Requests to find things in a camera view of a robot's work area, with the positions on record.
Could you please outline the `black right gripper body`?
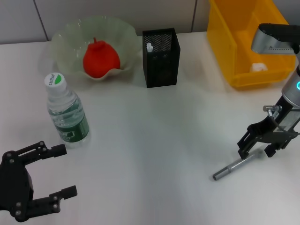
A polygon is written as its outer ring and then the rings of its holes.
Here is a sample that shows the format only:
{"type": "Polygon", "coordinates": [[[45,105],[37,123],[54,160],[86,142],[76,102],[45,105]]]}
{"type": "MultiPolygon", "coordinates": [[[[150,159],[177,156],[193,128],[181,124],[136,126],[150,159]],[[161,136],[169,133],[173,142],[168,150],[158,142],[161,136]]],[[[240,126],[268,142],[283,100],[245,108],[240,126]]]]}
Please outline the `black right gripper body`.
{"type": "Polygon", "coordinates": [[[285,144],[299,135],[294,127],[300,122],[300,109],[281,97],[275,105],[265,105],[262,110],[267,117],[255,124],[262,132],[259,142],[265,143],[264,138],[285,138],[285,144]]]}

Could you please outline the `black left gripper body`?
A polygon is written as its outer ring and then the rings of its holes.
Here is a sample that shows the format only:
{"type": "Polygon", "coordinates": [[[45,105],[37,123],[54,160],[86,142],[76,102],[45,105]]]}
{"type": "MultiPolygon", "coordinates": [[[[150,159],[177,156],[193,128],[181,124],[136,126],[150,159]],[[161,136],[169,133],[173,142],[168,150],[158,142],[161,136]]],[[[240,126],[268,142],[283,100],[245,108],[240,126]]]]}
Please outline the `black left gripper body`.
{"type": "Polygon", "coordinates": [[[35,151],[9,151],[0,163],[0,209],[6,210],[18,222],[28,220],[26,211],[33,197],[31,177],[25,166],[35,151]]]}

